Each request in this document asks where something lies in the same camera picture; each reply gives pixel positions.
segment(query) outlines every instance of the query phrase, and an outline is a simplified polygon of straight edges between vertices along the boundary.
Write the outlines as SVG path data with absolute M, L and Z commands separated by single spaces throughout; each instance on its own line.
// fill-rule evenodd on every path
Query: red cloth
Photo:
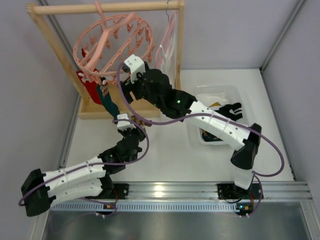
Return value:
M 99 94 L 97 92 L 97 83 L 95 81 L 93 82 L 89 82 L 89 81 L 86 81 L 86 82 L 83 82 L 82 79 L 83 79 L 83 76 L 79 76 L 79 73 L 83 74 L 83 72 L 80 70 L 80 71 L 77 71 L 76 72 L 76 75 L 78 76 L 79 78 L 79 81 L 84 85 L 85 89 L 88 91 L 90 97 L 92 98 L 92 100 L 96 103 L 96 104 L 102 104 L 100 98 L 99 98 Z

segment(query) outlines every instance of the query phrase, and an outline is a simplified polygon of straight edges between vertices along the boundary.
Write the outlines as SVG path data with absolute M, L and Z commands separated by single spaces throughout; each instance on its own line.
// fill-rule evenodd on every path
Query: white container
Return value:
M 195 97 L 204 104 L 211 105 L 214 102 L 208 103 L 208 101 L 203 101 L 203 94 L 206 96 L 212 96 L 212 99 L 217 99 L 219 97 L 222 99 L 222 103 L 235 104 L 241 103 L 242 105 L 242 118 L 237 120 L 237 123 L 245 124 L 251 126 L 255 121 L 252 115 L 252 110 L 250 103 L 245 95 L 243 95 L 238 88 L 233 84 L 219 84 L 219 85 L 207 85 L 207 86 L 197 86 L 194 89 Z M 202 138 L 202 129 L 196 127 L 196 135 L 201 144 L 204 145 L 226 145 L 224 141 L 205 141 Z

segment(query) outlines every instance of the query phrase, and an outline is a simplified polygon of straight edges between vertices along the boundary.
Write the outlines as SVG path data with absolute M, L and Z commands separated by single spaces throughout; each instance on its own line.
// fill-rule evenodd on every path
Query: wooden frame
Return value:
M 101 8 L 104 13 L 178 10 L 179 15 L 177 30 L 178 36 L 175 88 L 180 89 L 180 69 L 183 48 L 185 0 L 102 3 Z M 68 59 L 59 40 L 44 18 L 44 15 L 98 13 L 96 6 L 94 4 L 38 6 L 35 3 L 28 3 L 26 5 L 26 11 L 33 20 L 34 24 L 39 28 L 43 37 L 49 43 L 50 47 L 60 61 L 64 71 L 67 73 L 74 87 L 81 96 L 78 116 L 81 119 L 112 118 L 112 116 L 108 112 L 106 112 L 102 105 L 96 104 L 92 101 L 86 88 L 79 81 L 76 70 L 73 69 L 72 63 Z M 120 97 L 118 88 L 114 85 L 111 85 L 109 92 L 114 103 L 118 105 L 120 113 L 129 112 L 128 108 L 125 106 Z M 138 114 L 143 117 L 157 118 L 160 116 L 160 111 L 155 106 L 143 99 L 134 101 L 131 106 Z

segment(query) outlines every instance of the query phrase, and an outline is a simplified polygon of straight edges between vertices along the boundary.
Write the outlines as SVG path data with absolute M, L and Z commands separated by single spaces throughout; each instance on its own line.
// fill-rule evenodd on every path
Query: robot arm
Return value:
M 254 159 L 260 145 L 259 136 L 247 129 L 228 124 L 230 119 L 209 109 L 195 96 L 173 89 L 167 75 L 158 69 L 149 69 L 148 64 L 135 55 L 127 58 L 122 68 L 125 72 L 131 72 L 130 77 L 121 83 L 121 89 L 129 104 L 133 101 L 133 93 L 136 100 L 147 100 L 171 119 L 191 114 L 210 114 L 226 119 L 223 121 L 211 116 L 192 116 L 181 121 L 193 124 L 229 144 L 234 149 L 230 160 L 234 166 L 234 184 L 241 188 L 240 191 L 249 189 L 253 180 Z M 256 123 L 250 128 L 260 133 L 262 130 Z
M 234 149 L 230 160 L 234 167 L 234 191 L 248 193 L 253 180 L 252 168 L 258 153 L 260 137 L 249 130 L 228 124 L 228 118 L 207 108 L 193 95 L 173 89 L 167 75 L 158 69 L 149 69 L 148 64 L 139 57 L 131 55 L 125 60 L 125 64 L 125 72 L 130 71 L 131 75 L 121 83 L 121 88 L 129 104 L 133 101 L 133 93 L 137 100 L 147 100 L 172 119 L 192 114 L 209 114 L 192 116 L 181 121 L 204 129 Z M 212 115 L 227 119 L 227 122 Z M 120 114 L 118 119 L 128 120 L 129 116 Z M 120 121 L 117 128 L 123 139 L 91 160 L 57 171 L 32 171 L 21 187 L 27 216 L 39 215 L 53 205 L 76 198 L 108 198 L 114 188 L 109 175 L 124 170 L 126 166 L 106 164 L 135 161 L 138 153 L 142 151 L 139 142 L 145 138 L 143 132 L 133 124 Z M 250 128 L 261 132 L 261 127 L 256 123 Z M 30 193 L 30 190 L 39 185 L 42 186 Z
M 127 114 L 121 114 L 118 115 L 118 119 L 128 120 L 129 117 Z M 142 151 L 139 142 L 145 138 L 140 129 L 128 122 L 119 121 L 117 128 L 123 139 L 98 156 L 56 171 L 41 172 L 40 169 L 32 171 L 21 187 L 22 195 L 25 196 L 40 184 L 44 185 L 24 199 L 26 215 L 28 217 L 39 215 L 56 204 L 72 199 L 108 198 L 114 188 L 109 175 L 124 170 L 126 166 L 105 164 L 135 161 L 138 153 Z

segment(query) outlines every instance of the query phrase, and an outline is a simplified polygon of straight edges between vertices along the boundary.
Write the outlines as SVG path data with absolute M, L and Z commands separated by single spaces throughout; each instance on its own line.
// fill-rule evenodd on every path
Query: metal plate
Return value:
M 128 184 L 128 200 L 219 201 L 217 184 L 220 182 L 128 182 Z M 262 189 L 263 201 L 312 201 L 306 182 L 262 182 Z
M 42 240 L 310 240 L 300 204 L 262 203 L 249 219 L 224 212 L 119 212 L 103 219 L 52 211 Z

